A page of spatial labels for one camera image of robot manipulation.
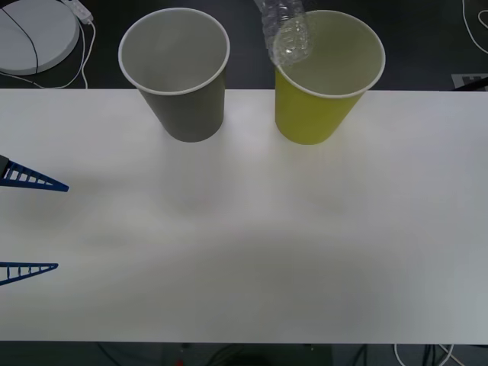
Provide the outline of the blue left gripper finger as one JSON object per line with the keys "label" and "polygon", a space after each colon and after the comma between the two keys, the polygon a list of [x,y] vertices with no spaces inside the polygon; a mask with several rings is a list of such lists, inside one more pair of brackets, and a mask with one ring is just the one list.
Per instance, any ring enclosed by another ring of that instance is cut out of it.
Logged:
{"label": "blue left gripper finger", "polygon": [[53,271],[58,263],[2,262],[0,285],[11,284]]}
{"label": "blue left gripper finger", "polygon": [[68,192],[69,186],[56,179],[1,156],[1,186]]}

